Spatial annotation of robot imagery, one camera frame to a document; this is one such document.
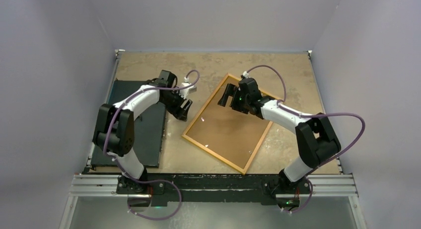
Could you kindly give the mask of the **yellow wooden picture frame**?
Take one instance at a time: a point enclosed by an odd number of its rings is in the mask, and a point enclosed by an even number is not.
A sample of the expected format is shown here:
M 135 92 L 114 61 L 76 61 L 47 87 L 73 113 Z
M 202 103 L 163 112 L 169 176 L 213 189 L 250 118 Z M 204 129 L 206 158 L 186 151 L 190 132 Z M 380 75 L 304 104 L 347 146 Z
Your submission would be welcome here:
M 218 105 L 227 84 L 238 81 L 226 74 L 195 102 L 182 137 L 238 173 L 276 173 L 285 161 L 268 139 L 272 122 L 232 110 L 229 103 Z

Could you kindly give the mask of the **brown backing board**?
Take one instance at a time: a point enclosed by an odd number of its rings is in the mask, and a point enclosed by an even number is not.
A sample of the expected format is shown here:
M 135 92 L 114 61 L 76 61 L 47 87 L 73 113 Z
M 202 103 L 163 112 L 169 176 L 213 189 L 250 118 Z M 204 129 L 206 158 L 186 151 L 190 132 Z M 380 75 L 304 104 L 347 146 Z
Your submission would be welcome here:
M 237 85 L 239 78 L 226 74 L 187 126 L 182 137 L 246 174 L 272 123 L 251 114 L 219 106 L 228 83 Z

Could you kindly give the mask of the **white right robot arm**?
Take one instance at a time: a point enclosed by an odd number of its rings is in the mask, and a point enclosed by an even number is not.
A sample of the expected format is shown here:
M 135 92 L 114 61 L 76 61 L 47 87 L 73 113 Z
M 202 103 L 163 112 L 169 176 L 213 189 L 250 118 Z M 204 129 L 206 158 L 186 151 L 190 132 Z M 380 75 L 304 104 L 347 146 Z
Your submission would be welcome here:
M 283 192 L 290 193 L 298 182 L 312 170 L 327 162 L 341 150 L 341 144 L 327 116 L 311 115 L 284 106 L 272 96 L 264 95 L 253 78 L 243 78 L 237 85 L 228 83 L 218 105 L 269 120 L 296 136 L 298 157 L 279 172 L 278 184 Z

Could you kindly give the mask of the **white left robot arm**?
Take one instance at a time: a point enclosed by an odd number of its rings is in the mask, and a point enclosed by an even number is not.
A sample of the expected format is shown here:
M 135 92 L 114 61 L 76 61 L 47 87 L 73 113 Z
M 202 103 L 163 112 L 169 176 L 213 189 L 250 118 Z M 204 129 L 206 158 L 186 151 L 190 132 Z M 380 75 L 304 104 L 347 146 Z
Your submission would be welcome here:
M 150 183 L 147 170 L 133 149 L 135 120 L 149 107 L 162 103 L 172 116 L 186 121 L 192 105 L 187 96 L 196 90 L 199 78 L 200 73 L 194 70 L 189 71 L 182 82 L 178 82 L 174 73 L 162 70 L 159 77 L 147 80 L 125 99 L 100 106 L 93 143 L 117 164 L 123 182 L 135 193 L 145 192 Z

